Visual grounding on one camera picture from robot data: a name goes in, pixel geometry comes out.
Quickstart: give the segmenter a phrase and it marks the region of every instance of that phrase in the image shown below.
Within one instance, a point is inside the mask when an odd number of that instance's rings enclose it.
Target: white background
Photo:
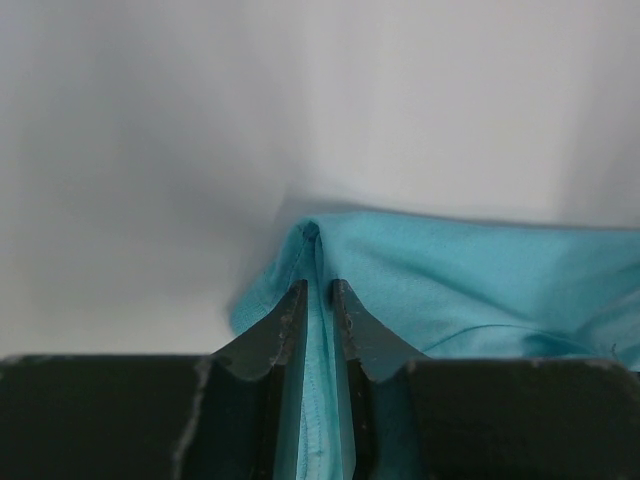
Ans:
[[[0,354],[212,351],[305,212],[640,224],[636,0],[0,0]]]

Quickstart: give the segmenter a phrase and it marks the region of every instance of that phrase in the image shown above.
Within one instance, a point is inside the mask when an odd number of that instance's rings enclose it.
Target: blue towel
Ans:
[[[341,478],[329,283],[435,358],[616,358],[640,370],[640,232],[483,225],[382,213],[290,231],[232,314],[241,334],[309,281],[298,478]]]

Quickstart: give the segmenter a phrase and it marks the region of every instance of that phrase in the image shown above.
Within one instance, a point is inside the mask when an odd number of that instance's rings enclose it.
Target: teal cloth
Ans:
[[[616,358],[640,370],[640,232],[320,215],[290,231],[232,314],[240,334],[309,281],[298,478],[341,478],[329,283],[435,358]]]

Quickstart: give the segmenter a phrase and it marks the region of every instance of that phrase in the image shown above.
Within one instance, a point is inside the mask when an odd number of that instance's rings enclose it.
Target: garment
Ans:
[[[240,334],[309,281],[298,478],[340,478],[331,280],[434,358],[616,358],[640,369],[640,231],[463,223],[385,213],[295,225],[232,315]]]

